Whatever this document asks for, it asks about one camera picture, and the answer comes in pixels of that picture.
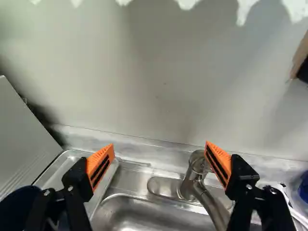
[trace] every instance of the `kitchen faucet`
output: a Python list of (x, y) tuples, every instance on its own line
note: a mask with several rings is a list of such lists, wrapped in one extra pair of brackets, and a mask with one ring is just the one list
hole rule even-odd
[(212, 172), (212, 170), (205, 159), (204, 150), (194, 151), (189, 158), (189, 167), (178, 193), (181, 198), (188, 201), (197, 199), (207, 210), (216, 230), (225, 231), (230, 220), (230, 213), (203, 184), (208, 172)]

